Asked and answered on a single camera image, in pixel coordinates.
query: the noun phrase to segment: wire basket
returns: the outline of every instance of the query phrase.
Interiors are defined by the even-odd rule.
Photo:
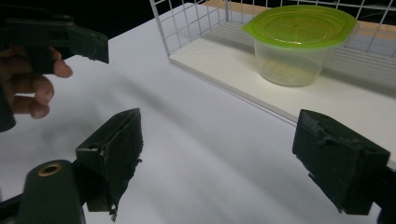
[[[227,21],[246,24],[267,8],[289,5],[333,7],[354,16],[360,25],[357,37],[343,46],[360,54],[396,58],[396,2],[393,0],[150,0],[169,55]],[[168,13],[159,14],[159,7]]]
[[[324,76],[320,76],[321,80],[326,82],[321,82],[319,86],[315,82],[311,89],[297,91],[299,95],[296,100],[300,104],[296,106],[327,111],[328,108],[341,105],[347,105],[345,108],[349,106],[356,108],[353,112],[343,111],[347,114],[359,113],[362,110],[369,111],[370,106],[363,106],[366,103],[346,97],[357,95],[357,92],[364,92],[361,96],[363,99],[384,102],[381,104],[389,105],[385,103],[386,99],[396,99],[396,2],[394,0],[375,1],[375,3],[371,2],[374,0],[149,1],[171,63],[291,120],[296,120],[298,108],[291,106],[281,108],[284,105],[274,97],[273,91],[262,91],[262,89],[272,90],[273,87],[256,77],[257,70],[253,74],[256,68],[253,65],[255,61],[253,40],[242,31],[241,27],[256,15],[272,7],[315,5],[343,10],[357,19],[359,26],[356,35],[352,35],[353,37],[344,45],[333,49],[329,54],[324,64],[326,73],[322,72]],[[221,49],[222,52],[215,51],[219,44],[227,46],[227,49]],[[309,96],[321,95],[322,90],[330,88],[329,85],[332,85],[332,90],[335,86],[342,90],[338,95],[334,91],[331,91],[330,95],[325,95],[326,99],[332,98],[333,104],[328,101],[329,103],[312,105],[313,100],[322,101],[322,98],[311,99]],[[284,94],[282,90],[277,89],[276,94]],[[337,114],[341,111],[334,109],[334,113]]]

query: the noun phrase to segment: food storage container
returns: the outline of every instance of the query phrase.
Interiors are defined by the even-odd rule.
[[[283,86],[314,82],[337,46],[352,36],[357,21],[331,7],[286,6],[267,9],[242,29],[254,39],[260,74]]]

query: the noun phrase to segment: wire grid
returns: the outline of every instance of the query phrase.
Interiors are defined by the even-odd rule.
[[[358,20],[360,25],[358,34],[343,48],[396,59],[396,0],[382,0],[375,4],[371,3],[372,0],[361,0],[361,2],[360,0],[149,1],[168,56],[226,21],[246,24],[267,8],[315,5],[343,10]],[[160,15],[158,10],[160,5],[166,5],[169,10]]]

